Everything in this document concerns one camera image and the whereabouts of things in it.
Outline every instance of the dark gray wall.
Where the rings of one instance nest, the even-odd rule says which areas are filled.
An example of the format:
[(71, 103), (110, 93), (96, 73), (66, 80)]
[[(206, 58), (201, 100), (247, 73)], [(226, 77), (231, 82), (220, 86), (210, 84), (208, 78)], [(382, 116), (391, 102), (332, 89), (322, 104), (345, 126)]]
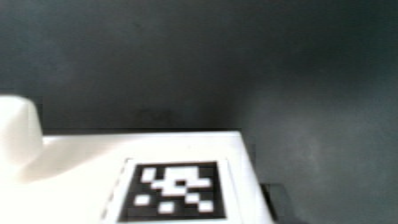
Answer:
[(44, 133), (240, 128), (309, 224), (398, 221), (398, 3), (2, 0), (0, 92)]

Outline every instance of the printed pattern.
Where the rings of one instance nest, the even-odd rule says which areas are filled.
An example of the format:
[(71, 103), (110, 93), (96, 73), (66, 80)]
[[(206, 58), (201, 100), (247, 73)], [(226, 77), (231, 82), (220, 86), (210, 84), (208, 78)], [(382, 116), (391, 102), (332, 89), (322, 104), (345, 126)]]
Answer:
[(137, 165), (119, 222), (220, 218), (217, 163)]

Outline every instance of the white cylinder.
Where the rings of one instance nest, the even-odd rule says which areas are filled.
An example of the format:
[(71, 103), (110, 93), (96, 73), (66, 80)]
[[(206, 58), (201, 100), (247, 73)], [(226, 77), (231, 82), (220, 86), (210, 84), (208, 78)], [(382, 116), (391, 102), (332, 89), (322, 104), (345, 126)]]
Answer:
[(0, 95), (0, 176), (23, 168), (43, 152), (43, 133), (30, 100)]

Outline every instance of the white surface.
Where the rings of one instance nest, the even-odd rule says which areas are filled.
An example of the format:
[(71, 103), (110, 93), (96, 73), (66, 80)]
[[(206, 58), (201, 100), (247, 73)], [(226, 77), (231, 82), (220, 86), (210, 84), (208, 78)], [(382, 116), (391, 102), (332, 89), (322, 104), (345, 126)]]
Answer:
[(224, 193), (236, 193), (224, 198), (236, 204), (227, 217), (242, 220), (227, 223), (272, 223), (238, 132), (48, 136), (41, 147), (30, 101), (0, 97), (0, 108), (0, 176), (20, 170), (0, 181), (0, 223), (98, 224), (128, 158), (224, 161)]

